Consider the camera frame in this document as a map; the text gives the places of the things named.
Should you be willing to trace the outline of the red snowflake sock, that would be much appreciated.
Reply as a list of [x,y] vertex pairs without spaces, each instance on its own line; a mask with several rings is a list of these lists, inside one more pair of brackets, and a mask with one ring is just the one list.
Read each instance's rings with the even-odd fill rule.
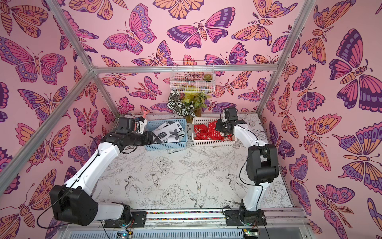
[[208,135],[210,140],[223,140],[224,136],[221,132],[216,130],[217,121],[209,122],[208,124]]

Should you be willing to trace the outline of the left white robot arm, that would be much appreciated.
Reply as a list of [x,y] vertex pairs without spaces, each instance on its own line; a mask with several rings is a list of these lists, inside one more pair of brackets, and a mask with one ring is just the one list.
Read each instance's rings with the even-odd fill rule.
[[145,130],[144,117],[120,117],[116,128],[107,133],[96,145],[96,150],[84,166],[64,185],[55,185],[50,191],[53,217],[57,221],[88,226],[96,221],[115,221],[122,227],[132,220],[130,207],[118,203],[98,203],[92,197],[99,178],[128,146],[139,147],[153,143],[152,133]]

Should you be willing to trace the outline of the white sock chevron pattern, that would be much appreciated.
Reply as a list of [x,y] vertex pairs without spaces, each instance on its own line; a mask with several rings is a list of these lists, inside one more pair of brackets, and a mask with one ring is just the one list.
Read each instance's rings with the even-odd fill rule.
[[169,126],[162,131],[154,131],[154,135],[161,143],[181,142],[186,132],[179,121],[169,121]]

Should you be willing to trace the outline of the white plastic basket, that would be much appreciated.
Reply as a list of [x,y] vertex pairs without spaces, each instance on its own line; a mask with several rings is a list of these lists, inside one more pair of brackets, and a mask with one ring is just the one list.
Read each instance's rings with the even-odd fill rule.
[[217,117],[193,118],[192,139],[195,146],[231,147],[236,143],[236,137],[216,130]]

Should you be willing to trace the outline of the light blue plastic basket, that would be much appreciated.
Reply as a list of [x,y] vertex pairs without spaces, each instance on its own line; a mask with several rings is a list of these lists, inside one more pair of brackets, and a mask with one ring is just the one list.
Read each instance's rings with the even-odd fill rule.
[[188,130],[185,119],[151,120],[145,131],[152,133],[153,143],[146,150],[183,149],[187,146]]

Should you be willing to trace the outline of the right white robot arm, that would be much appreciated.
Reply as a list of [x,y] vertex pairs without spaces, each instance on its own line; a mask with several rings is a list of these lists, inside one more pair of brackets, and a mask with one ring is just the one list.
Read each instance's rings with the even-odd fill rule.
[[216,124],[216,130],[224,135],[232,135],[248,149],[242,168],[246,169],[249,183],[244,198],[240,202],[239,216],[243,224],[266,226],[266,216],[261,209],[261,201],[268,187],[279,176],[279,164],[276,146],[261,140],[250,130],[247,123],[238,118],[235,107],[223,110],[224,117]]

